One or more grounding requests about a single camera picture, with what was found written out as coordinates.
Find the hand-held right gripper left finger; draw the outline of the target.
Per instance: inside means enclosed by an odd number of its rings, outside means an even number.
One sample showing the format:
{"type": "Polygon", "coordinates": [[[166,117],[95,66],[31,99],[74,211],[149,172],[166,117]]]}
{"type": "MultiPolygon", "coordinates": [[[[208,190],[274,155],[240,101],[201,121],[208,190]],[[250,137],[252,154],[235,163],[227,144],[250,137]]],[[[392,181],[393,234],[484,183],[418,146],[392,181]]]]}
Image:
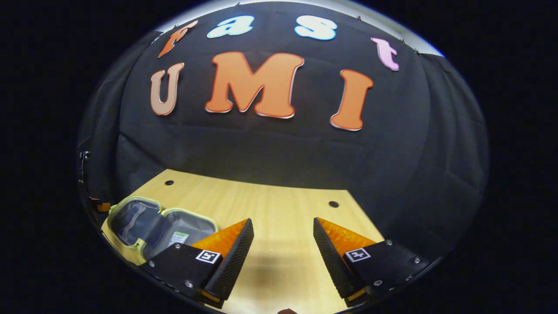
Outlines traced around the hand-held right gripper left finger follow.
{"type": "Polygon", "coordinates": [[[253,238],[253,223],[247,218],[195,244],[172,244],[141,264],[141,270],[187,299],[221,309],[253,238]]]}

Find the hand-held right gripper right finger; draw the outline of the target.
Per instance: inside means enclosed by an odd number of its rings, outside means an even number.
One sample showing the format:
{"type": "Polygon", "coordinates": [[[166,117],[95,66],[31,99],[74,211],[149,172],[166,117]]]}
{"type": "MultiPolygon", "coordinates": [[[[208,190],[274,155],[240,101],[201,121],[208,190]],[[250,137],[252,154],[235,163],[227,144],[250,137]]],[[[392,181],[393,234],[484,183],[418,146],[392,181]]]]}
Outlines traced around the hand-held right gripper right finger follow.
{"type": "Polygon", "coordinates": [[[348,307],[378,304],[420,278],[431,261],[393,240],[373,241],[321,217],[313,238],[348,307]]]}

